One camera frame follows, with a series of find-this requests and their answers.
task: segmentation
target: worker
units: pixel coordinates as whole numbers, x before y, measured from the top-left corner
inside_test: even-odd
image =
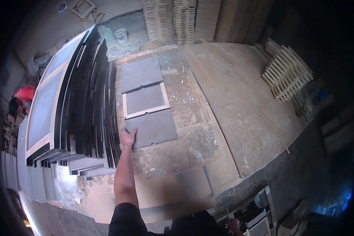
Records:
[[[22,106],[25,109],[30,109],[36,89],[36,87],[32,86],[24,86],[19,89],[9,101],[9,114],[15,117],[19,106]]]
[[[123,145],[114,178],[115,208],[109,225],[109,236],[155,235],[147,232],[140,215],[139,201],[135,190],[134,170],[132,168],[131,149],[137,128],[130,133],[122,129],[120,143]],[[227,221],[228,229],[236,236],[243,236],[239,229],[239,220]],[[203,211],[172,221],[165,235],[229,235],[228,230],[219,226],[215,219]]]

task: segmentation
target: white bucket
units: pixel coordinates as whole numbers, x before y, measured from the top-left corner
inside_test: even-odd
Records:
[[[128,40],[126,28],[120,28],[114,31],[114,36],[117,38],[118,43],[125,43]]]

